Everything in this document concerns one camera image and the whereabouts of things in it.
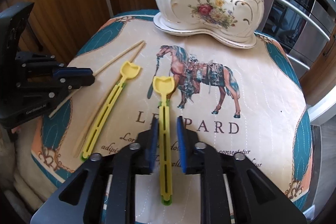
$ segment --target beige fabric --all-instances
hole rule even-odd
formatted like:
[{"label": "beige fabric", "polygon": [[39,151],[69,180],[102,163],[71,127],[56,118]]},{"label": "beige fabric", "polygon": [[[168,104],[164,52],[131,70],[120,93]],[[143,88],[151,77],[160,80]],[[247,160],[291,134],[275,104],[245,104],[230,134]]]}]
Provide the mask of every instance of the beige fabric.
[{"label": "beige fabric", "polygon": [[36,120],[37,119],[34,119],[21,125],[21,132],[16,142],[17,170],[20,175],[16,177],[16,188],[20,189],[18,192],[24,195],[23,198],[35,210],[56,190],[55,185],[42,173],[31,156]]},{"label": "beige fabric", "polygon": [[11,190],[5,190],[4,195],[16,213],[22,218],[22,220],[29,224],[32,215],[28,212],[22,200],[18,198]]},{"label": "beige fabric", "polygon": [[[220,98],[216,86],[200,84],[199,94],[192,95],[192,101],[188,100],[184,109],[177,108],[181,102],[181,92],[177,89],[170,102],[173,204],[165,207],[160,202],[156,168],[156,173],[151,176],[137,177],[136,220],[141,223],[200,221],[199,176],[182,175],[180,168],[176,167],[179,165],[176,136],[176,118],[179,115],[187,119],[187,128],[197,131],[202,141],[218,151],[227,154],[243,151],[285,192],[292,181],[294,136],[298,121],[305,111],[305,100],[299,87],[270,58],[265,43],[258,38],[252,49],[233,49],[207,35],[174,37],[157,30],[152,22],[130,20],[114,41],[75,58],[70,66],[90,67],[95,71],[140,39],[147,44],[134,63],[142,70],[122,91],[93,152],[102,155],[116,153],[134,141],[137,133],[150,128],[153,115],[158,113],[160,97],[154,92],[147,99],[147,91],[155,72],[156,54],[162,45],[179,46],[187,51],[188,58],[192,54],[200,62],[209,63],[212,60],[213,63],[229,67],[240,89],[241,118],[234,118],[235,104],[229,95],[225,96],[219,113],[212,114]],[[81,160],[71,155],[77,136],[96,103],[111,88],[110,82],[116,77],[121,64],[131,55],[132,52],[125,55],[102,72],[92,86],[83,88],[73,96],[71,122],[57,155],[52,150],[48,151],[48,156],[57,159],[55,166],[45,165],[46,170],[61,182],[64,180],[54,170],[62,167],[72,172],[80,166]],[[157,75],[168,76],[171,66],[172,56],[165,54],[160,59]],[[35,158],[43,163],[37,155]]]},{"label": "beige fabric", "polygon": [[15,169],[14,144],[8,138],[3,138],[0,129],[0,187],[2,189],[13,189]]}]

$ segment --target stainless steel appliance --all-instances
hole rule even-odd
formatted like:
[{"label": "stainless steel appliance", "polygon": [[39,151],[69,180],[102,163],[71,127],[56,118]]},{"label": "stainless steel appliance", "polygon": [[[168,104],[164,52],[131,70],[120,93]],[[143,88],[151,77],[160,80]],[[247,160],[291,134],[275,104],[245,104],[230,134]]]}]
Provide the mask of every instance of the stainless steel appliance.
[{"label": "stainless steel appliance", "polygon": [[334,19],[326,11],[327,5],[320,2],[265,0],[258,31],[281,44],[298,78],[309,70],[335,27]]}]

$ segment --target floral painting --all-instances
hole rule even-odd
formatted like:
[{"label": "floral painting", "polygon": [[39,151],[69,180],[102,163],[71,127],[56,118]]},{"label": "floral painting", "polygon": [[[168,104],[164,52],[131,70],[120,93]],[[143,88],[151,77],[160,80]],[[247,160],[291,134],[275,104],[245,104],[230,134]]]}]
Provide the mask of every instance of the floral painting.
[{"label": "floral painting", "polygon": [[192,9],[192,17],[203,19],[205,22],[211,24],[220,25],[225,29],[234,27],[235,23],[238,22],[233,16],[233,11],[222,8],[225,4],[224,0],[215,0],[214,3],[210,2],[210,0],[207,0],[206,3],[201,3],[200,0],[197,1],[199,4],[196,7],[188,5]]}]

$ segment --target gold trim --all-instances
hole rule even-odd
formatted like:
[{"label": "gold trim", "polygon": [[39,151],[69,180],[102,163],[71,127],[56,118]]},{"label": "gold trim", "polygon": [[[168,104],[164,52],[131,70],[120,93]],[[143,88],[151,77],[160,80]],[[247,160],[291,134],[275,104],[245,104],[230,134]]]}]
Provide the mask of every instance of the gold trim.
[{"label": "gold trim", "polygon": [[[171,11],[173,12],[174,16],[175,16],[176,18],[178,18],[178,17],[175,15],[175,12],[174,12],[174,10],[173,10],[173,6],[174,6],[174,5],[178,5],[178,3],[173,3],[173,4],[171,4]],[[169,22],[173,22],[173,23],[181,23],[180,21],[172,21],[172,20],[169,20],[168,18],[166,18],[166,20],[169,21]]]},{"label": "gold trim", "polygon": [[243,21],[247,21],[247,23],[250,25],[250,22],[247,18],[243,18]]},{"label": "gold trim", "polygon": [[173,5],[178,5],[178,3],[172,3],[172,0],[170,0],[171,11],[173,12],[174,16],[175,16],[176,18],[178,18],[178,16],[175,14],[175,12],[174,12],[174,10],[173,10]]},{"label": "gold trim", "polygon": [[211,32],[211,30],[208,30],[208,29],[204,29],[204,30],[202,30],[202,31],[201,31],[202,33],[195,33],[195,32],[198,32],[198,31],[196,31],[196,30],[195,30],[195,31],[189,31],[189,32],[178,32],[179,30],[177,30],[177,31],[175,32],[175,31],[169,31],[169,30],[163,29],[163,28],[161,28],[160,26],[156,25],[155,22],[153,22],[153,23],[154,23],[154,25],[155,25],[158,29],[160,29],[160,30],[162,30],[162,31],[164,31],[164,32],[170,33],[170,34],[172,34],[172,33],[180,33],[180,34],[185,34],[185,36],[191,36],[191,35],[196,35],[196,34],[207,34],[207,35],[212,36],[214,39],[216,39],[216,37],[218,37],[219,39],[221,39],[221,40],[224,41],[225,43],[228,43],[228,44],[230,44],[230,45],[233,45],[234,48],[253,48],[253,47],[256,45],[256,43],[255,43],[253,46],[237,45],[237,44],[232,43],[230,40],[228,40],[228,39],[226,39],[226,38],[224,38],[224,37],[220,37],[220,35],[216,34],[215,32]]},{"label": "gold trim", "polygon": [[237,6],[237,3],[238,2],[241,2],[241,4],[242,5],[247,5],[249,8],[250,8],[250,10],[251,10],[251,21],[253,21],[253,10],[252,10],[252,8],[251,8],[251,6],[247,3],[247,2],[245,2],[245,1],[241,1],[241,0],[237,0],[236,2],[235,2],[235,6]]}]

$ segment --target wooden chopstick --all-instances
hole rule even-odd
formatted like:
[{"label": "wooden chopstick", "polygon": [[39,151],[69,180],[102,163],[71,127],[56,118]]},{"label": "wooden chopstick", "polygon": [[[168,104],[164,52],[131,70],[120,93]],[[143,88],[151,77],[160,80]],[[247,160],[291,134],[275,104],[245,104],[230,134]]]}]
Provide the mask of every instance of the wooden chopstick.
[{"label": "wooden chopstick", "polygon": [[[143,42],[144,42],[144,40],[140,40],[139,42],[135,43],[131,47],[127,48],[126,50],[124,50],[123,52],[121,52],[120,54],[118,54],[116,57],[114,57],[109,62],[107,62],[106,64],[104,64],[102,67],[100,67],[98,70],[96,70],[93,73],[93,76],[97,76],[98,74],[100,74],[103,70],[105,70],[112,63],[116,62],[119,58],[121,58],[126,53],[128,53],[129,51],[131,51],[132,49],[134,49],[135,47],[137,47],[139,44],[141,44]],[[66,103],[66,101],[68,101],[72,96],[74,96],[80,89],[81,88],[79,88],[77,90],[73,90],[68,96],[66,96],[65,99],[63,101],[61,101],[60,104],[49,114],[49,118],[51,118],[53,115],[55,115],[55,113],[62,107],[62,105],[64,105]]]},{"label": "wooden chopstick", "polygon": [[[145,45],[145,41],[142,41],[142,43],[140,44],[140,47],[137,49],[137,51],[133,54],[133,56],[129,59],[129,62],[133,62],[133,60],[137,57],[137,55],[139,54],[139,52],[141,51],[141,49],[143,48],[143,46]],[[107,96],[110,94],[111,89],[116,85],[116,83],[119,81],[121,77],[120,72],[118,73],[117,77],[114,79],[114,81],[111,83],[111,87],[105,92],[104,96],[102,96],[101,100],[99,101],[99,103],[96,105],[94,111],[91,113],[91,116],[89,117],[89,119],[87,120],[85,127],[83,128],[83,130],[81,131],[81,133],[78,136],[77,142],[73,148],[72,151],[72,155],[73,157],[77,158],[79,156],[79,153],[82,150],[83,144],[86,140],[87,137],[87,133],[89,131],[89,128],[93,122],[93,120],[95,119],[95,117],[97,116],[98,111],[100,110],[102,104],[106,101]]]}]

